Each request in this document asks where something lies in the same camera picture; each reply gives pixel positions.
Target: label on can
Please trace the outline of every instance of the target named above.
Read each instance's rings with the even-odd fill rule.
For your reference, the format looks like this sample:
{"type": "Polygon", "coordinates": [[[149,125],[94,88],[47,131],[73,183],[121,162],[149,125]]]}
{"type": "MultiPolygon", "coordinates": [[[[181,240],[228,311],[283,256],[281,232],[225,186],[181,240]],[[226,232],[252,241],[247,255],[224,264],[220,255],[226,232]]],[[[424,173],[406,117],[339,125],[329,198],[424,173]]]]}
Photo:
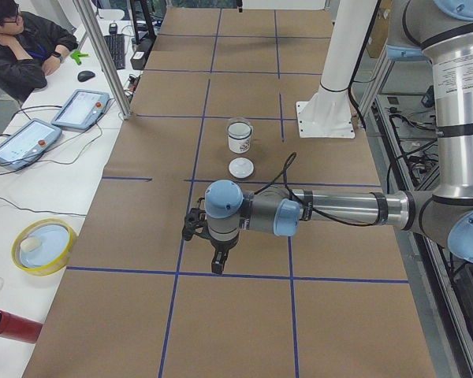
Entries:
{"type": "Polygon", "coordinates": [[[437,63],[433,74],[435,98],[473,92],[473,54],[437,63]]]}

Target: black keyboard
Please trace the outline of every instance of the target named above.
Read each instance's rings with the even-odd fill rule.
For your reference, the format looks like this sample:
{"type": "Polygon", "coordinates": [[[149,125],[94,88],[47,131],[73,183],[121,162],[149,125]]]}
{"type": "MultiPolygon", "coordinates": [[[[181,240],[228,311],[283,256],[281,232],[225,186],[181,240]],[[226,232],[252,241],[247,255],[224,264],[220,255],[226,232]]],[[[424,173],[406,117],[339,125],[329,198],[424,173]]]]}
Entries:
{"type": "Polygon", "coordinates": [[[109,47],[110,56],[116,69],[124,69],[126,67],[125,35],[110,34],[104,35],[103,38],[109,47]]]}

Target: red cup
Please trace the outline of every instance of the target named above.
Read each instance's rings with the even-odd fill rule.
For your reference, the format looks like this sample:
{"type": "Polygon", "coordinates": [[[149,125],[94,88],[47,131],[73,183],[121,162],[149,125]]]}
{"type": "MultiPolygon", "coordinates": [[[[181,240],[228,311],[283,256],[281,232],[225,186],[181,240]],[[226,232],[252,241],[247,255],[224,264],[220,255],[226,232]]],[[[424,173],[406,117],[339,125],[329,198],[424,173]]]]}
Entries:
{"type": "Polygon", "coordinates": [[[0,309],[0,337],[35,344],[42,324],[0,309]]]}

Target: black mouse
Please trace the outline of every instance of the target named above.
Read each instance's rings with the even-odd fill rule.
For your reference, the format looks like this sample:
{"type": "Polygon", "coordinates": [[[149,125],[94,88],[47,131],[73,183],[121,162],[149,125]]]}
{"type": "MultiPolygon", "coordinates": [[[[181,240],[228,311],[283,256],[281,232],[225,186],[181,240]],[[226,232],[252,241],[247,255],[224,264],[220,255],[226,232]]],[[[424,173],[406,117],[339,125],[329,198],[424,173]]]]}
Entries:
{"type": "Polygon", "coordinates": [[[77,75],[77,79],[82,83],[84,81],[90,80],[91,78],[95,77],[95,73],[92,71],[81,71],[79,75],[77,75]]]}

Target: white table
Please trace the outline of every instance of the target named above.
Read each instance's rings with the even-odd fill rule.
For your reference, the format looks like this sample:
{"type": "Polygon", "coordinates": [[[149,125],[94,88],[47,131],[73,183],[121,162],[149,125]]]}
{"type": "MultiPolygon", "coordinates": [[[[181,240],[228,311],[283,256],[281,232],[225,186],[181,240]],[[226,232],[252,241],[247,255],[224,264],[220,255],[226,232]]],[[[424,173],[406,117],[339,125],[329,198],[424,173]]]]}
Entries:
{"type": "MultiPolygon", "coordinates": [[[[119,22],[119,31],[124,22],[119,22]]],[[[102,22],[104,34],[108,23],[109,21],[102,22]]],[[[79,28],[77,34],[80,35],[82,32],[79,28]]],[[[89,53],[90,57],[83,57],[82,65],[76,65],[74,60],[68,58],[57,72],[47,77],[47,87],[32,93],[23,104],[23,108],[40,105],[61,106],[78,88],[106,91],[110,93],[111,98],[113,97],[89,39],[85,40],[80,50],[89,53]],[[91,70],[96,77],[85,83],[79,83],[76,75],[81,70],[91,70]]],[[[128,56],[131,55],[132,48],[129,47],[128,56]]],[[[131,69],[117,72],[123,84],[130,74],[135,76],[140,74],[131,69]]],[[[57,109],[42,109],[30,111],[28,115],[49,122],[57,111],[57,109]]],[[[9,134],[15,132],[27,121],[28,118],[19,113],[12,119],[5,132],[9,134]]],[[[85,133],[63,131],[58,143],[74,136],[76,138],[48,152],[40,161],[46,159],[72,161],[88,142],[100,134],[101,136],[71,165],[38,162],[22,171],[0,176],[0,196],[20,207],[63,213],[87,213],[121,123],[119,109],[113,102],[107,114],[99,122],[99,127],[94,126],[85,133]]],[[[0,173],[4,172],[8,172],[7,169],[0,168],[0,173]]],[[[20,211],[0,200],[0,277],[4,280],[3,289],[0,290],[0,309],[40,322],[44,322],[47,316],[64,269],[50,276],[31,276],[13,264],[10,251],[13,241],[23,229],[35,221],[48,217],[64,220],[77,233],[80,232],[84,222],[83,217],[20,211]]],[[[33,348],[31,344],[0,338],[0,378],[21,376],[33,348]]]]}

